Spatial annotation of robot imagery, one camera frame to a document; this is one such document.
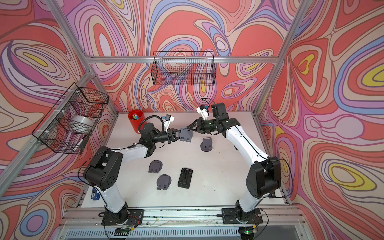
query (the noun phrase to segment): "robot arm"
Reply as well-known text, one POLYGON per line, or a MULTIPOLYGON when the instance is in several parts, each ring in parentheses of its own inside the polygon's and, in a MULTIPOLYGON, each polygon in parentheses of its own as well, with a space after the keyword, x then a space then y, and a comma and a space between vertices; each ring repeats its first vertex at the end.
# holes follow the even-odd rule
POLYGON ((223 103, 212 105, 212 113, 215 119, 198 118, 188 128, 202 134, 222 133, 246 160, 250 168, 245 181, 248 191, 236 202, 236 214, 241 221, 254 214, 261 200, 280 188, 280 162, 256 146, 240 123, 235 118, 229 118, 223 103))
POLYGON ((170 115, 164 117, 162 123, 165 122, 164 125, 167 128, 165 131, 159 131, 154 127, 153 123, 146 123, 140 131, 139 142, 127 148, 110 149, 105 146, 100 147, 84 170, 83 177, 98 190, 106 203, 106 214, 115 219, 116 224, 126 223, 129 216, 127 203, 122 199, 115 184, 121 163, 151 156, 156 149, 156 142, 171 143, 177 141, 179 137, 176 136, 176 133, 180 132, 180 130, 168 129, 173 120, 174 117, 170 115))

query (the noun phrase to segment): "metal rail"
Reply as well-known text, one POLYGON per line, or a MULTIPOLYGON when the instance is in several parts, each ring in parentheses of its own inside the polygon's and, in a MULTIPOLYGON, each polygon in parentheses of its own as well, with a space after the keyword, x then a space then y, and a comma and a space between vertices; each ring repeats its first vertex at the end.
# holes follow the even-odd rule
MULTIPOLYGON (((60 28, 63 31, 64 37, 70 42, 73 49, 75 50, 77 57, 81 61, 81 63, 84 65, 85 69, 90 71, 93 74, 94 78, 94 84, 97 87, 97 89, 105 94, 108 94, 105 90, 103 84, 101 83, 99 76, 94 72, 91 64, 85 59, 85 52, 83 51, 78 39, 76 38, 76 35, 74 34, 71 25, 69 24, 67 18, 65 17, 63 11, 61 10, 61 7, 58 5, 57 0, 46 0, 46 4, 51 10, 51 13, 53 17, 56 19, 57 23, 59 24, 60 28)), ((117 111, 113 104, 111 102, 108 103, 108 106, 112 113, 116 116, 117 111)))
POLYGON ((255 108, 253 112, 256 114, 257 111, 260 109, 261 104, 265 101, 265 98, 268 96, 269 91, 271 90, 272 84, 275 81, 276 77, 278 76, 278 73, 280 69, 283 66, 284 58, 288 53, 288 49, 292 44, 293 39, 295 38, 295 35, 297 33, 297 30, 299 29, 301 22, 303 21, 303 18, 305 16, 305 13, 311 4, 312 0, 302 0, 300 2, 300 5, 296 11, 295 16, 293 17, 292 24, 290 25, 288 29, 287 36, 285 37, 283 44, 280 48, 279 54, 278 54, 278 61, 275 66, 271 69, 269 76, 266 80, 266 83, 264 84, 264 87, 260 93, 260 97, 257 100, 257 103, 255 105, 255 108))
MULTIPOLYGON (((202 58, 202 57, 164 57, 164 58, 202 58)), ((88 63, 153 63, 154 58, 152 56, 86 56, 85 59, 88 63)), ((278 57, 272 56, 245 56, 245 57, 215 57, 215 63, 277 63, 278 57)))
MULTIPOLYGON (((84 74, 81 79, 78 81, 78 86, 87 85, 91 73, 88 71, 84 74)), ((58 104, 56 110, 61 110, 64 105, 69 101, 74 92, 69 92, 67 96, 58 104)), ((46 121, 41 124, 39 131, 42 131, 48 127, 48 125, 53 121, 59 111, 54 111, 46 121)), ((0 175, 0 197, 6 192, 9 186, 13 183, 15 178, 22 171, 24 166, 28 163, 31 157, 35 154, 37 149, 40 147, 41 142, 35 137, 31 136, 29 141, 23 146, 21 151, 15 156, 15 158, 5 167, 4 171, 0 175)))
MULTIPOLYGON (((206 206, 206 207, 137 207, 144 209, 142 226, 151 227, 162 224, 163 227, 199 227, 223 225, 221 208, 233 206, 206 206)), ((288 205, 260 205, 269 217, 268 225, 306 225, 301 210, 297 206, 288 205)), ((60 225, 73 225, 74 227, 95 227, 101 224, 99 213, 104 208, 76 208, 67 209, 60 225)))

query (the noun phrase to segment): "gray plastic part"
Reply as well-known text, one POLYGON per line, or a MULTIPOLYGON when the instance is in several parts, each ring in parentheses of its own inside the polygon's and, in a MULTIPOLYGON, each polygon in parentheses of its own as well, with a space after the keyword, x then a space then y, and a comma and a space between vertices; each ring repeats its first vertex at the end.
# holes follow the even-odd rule
POLYGON ((180 141, 182 142, 191 142, 193 137, 193 131, 187 127, 180 128, 180 141))
POLYGON ((213 147, 212 147, 212 138, 210 138, 210 137, 203 138, 203 142, 200 144, 200 148, 204 152, 211 151, 213 149, 213 147))
POLYGON ((148 172, 159 173, 162 167, 163 167, 163 163, 161 161, 153 160, 149 165, 148 172))
POLYGON ((157 189, 158 190, 167 190, 170 183, 171 183, 171 178, 170 176, 168 176, 167 174, 163 174, 161 175, 158 179, 157 179, 157 189))

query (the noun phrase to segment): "psychedelic wall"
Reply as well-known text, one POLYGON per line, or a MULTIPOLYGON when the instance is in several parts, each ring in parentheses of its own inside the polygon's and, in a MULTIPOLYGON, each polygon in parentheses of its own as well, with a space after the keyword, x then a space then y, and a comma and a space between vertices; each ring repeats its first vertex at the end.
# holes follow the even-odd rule
MULTIPOLYGON (((0 23, 2 172, 84 68, 43 0, 0 1, 0 23)), ((101 145, 112 119, 106 109, 81 156, 38 149, 0 198, 1 240, 50 237, 83 186, 77 170, 101 145)))
MULTIPOLYGON (((216 56, 277 56, 297 1, 60 2, 90 56, 153 56, 153 51, 205 51, 216 56)), ((154 86, 151 64, 94 64, 117 111, 194 111, 214 98, 250 111, 271 64, 217 64, 215 86, 154 86)))
POLYGON ((384 2, 315 0, 258 112, 318 240, 384 239, 383 70, 384 2))

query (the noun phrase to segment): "wire basket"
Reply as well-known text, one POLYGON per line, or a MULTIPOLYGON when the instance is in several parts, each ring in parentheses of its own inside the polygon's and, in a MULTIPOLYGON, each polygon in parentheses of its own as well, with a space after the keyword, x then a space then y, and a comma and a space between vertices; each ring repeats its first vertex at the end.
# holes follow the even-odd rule
POLYGON ((155 51, 153 56, 153 85, 215 85, 213 51, 155 51))
POLYGON ((93 88, 77 87, 48 127, 40 131, 39 136, 36 127, 32 135, 53 152, 82 154, 108 100, 109 96, 105 93, 93 88))

